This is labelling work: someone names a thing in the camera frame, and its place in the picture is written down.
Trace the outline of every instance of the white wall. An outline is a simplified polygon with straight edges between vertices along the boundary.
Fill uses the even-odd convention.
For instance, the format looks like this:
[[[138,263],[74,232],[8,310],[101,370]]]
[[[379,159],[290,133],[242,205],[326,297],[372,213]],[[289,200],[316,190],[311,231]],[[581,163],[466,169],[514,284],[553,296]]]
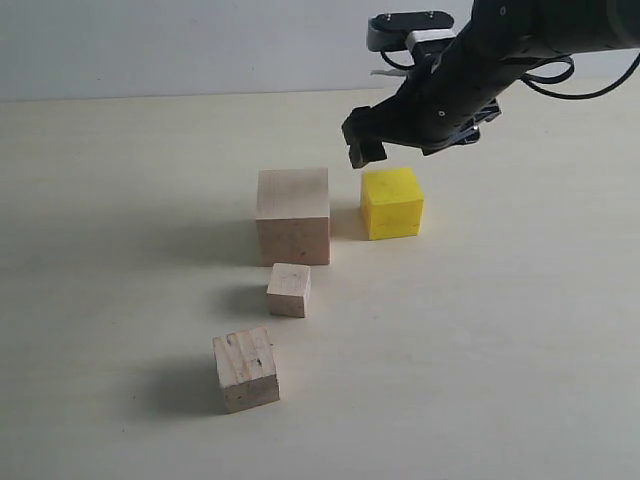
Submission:
[[[0,100],[342,89],[371,77],[367,19],[472,0],[0,0]],[[629,52],[590,56],[615,76]]]

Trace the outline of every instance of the white table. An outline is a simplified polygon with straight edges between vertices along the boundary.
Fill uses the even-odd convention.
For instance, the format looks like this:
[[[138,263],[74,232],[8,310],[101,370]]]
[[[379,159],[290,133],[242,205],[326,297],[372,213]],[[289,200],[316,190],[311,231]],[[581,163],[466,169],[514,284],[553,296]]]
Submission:
[[[340,125],[387,93],[0,105],[0,477],[638,478],[640,83],[391,148],[424,230],[367,242]],[[333,262],[271,318],[257,171],[315,166]],[[211,339],[262,324],[282,401],[224,415]]]

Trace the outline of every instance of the yellow cube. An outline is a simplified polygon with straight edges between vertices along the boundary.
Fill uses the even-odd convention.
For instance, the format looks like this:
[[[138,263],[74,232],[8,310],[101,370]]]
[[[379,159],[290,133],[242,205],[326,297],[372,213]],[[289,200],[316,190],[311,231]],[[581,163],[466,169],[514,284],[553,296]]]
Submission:
[[[369,240],[420,233],[424,194],[410,168],[365,172],[360,206]]]

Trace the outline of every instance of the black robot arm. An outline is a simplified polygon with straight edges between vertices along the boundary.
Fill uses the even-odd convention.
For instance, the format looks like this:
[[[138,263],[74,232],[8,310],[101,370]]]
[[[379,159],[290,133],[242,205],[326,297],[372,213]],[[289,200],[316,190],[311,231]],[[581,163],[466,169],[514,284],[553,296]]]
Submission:
[[[640,1],[475,0],[458,35],[452,26],[444,12],[370,20],[369,50],[386,59],[387,52],[408,50],[415,64],[394,96],[356,108],[344,122],[353,168],[385,160],[384,143],[431,155],[477,142],[479,125],[501,114],[500,93],[518,80],[532,88],[534,79],[544,83],[530,70],[564,61],[570,76],[572,54],[639,47]],[[640,56],[628,75],[639,64]]]

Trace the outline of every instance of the small wooden block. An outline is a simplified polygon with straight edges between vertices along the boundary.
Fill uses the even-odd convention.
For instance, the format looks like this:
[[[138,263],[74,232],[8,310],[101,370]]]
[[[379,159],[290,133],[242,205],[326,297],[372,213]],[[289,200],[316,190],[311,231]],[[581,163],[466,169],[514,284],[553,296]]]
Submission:
[[[265,266],[329,264],[328,169],[261,171],[256,210]]]
[[[267,305],[273,315],[304,318],[311,292],[311,268],[276,263],[267,288]]]
[[[280,387],[266,327],[213,339],[220,388],[230,413],[280,400]]]
[[[370,240],[415,236],[420,233],[424,194],[410,168],[366,172],[361,209]]]

